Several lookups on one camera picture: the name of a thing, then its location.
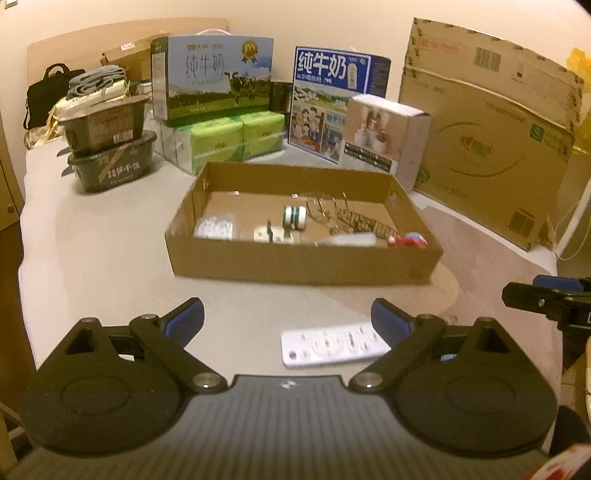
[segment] blue gripper pad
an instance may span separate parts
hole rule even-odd
[[[553,288],[555,290],[584,291],[583,285],[576,278],[538,275],[531,284],[534,287]]]
[[[371,306],[371,325],[390,348],[411,336],[416,320],[385,299],[375,299]]]
[[[167,313],[158,321],[160,331],[185,348],[203,328],[205,310],[203,303],[193,297]]]

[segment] brown bowl container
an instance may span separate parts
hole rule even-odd
[[[87,192],[101,192],[140,178],[152,165],[156,134],[146,130],[138,140],[92,155],[72,154],[68,163]]]
[[[103,102],[72,115],[59,116],[57,120],[76,155],[97,153],[142,136],[148,98],[138,95]]]

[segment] beige wall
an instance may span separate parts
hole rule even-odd
[[[354,46],[389,57],[391,99],[398,95],[413,17],[491,33],[563,64],[574,46],[591,53],[591,17],[573,0],[20,0],[16,7],[0,10],[0,112],[21,188],[27,46],[109,22],[183,15],[224,17],[235,34],[274,37],[277,79],[291,78],[298,44]]]

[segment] wooden headboard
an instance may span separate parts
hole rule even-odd
[[[65,63],[70,69],[89,70],[100,67],[103,52],[140,38],[168,32],[175,35],[197,33],[206,28],[228,29],[228,21],[213,17],[152,18],[100,25],[64,33],[29,45],[27,72],[29,85],[38,82],[54,63]]]

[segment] folded towel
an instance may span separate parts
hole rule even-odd
[[[69,84],[68,98],[98,92],[119,80],[125,80],[125,70],[117,65],[105,65],[72,78]]]

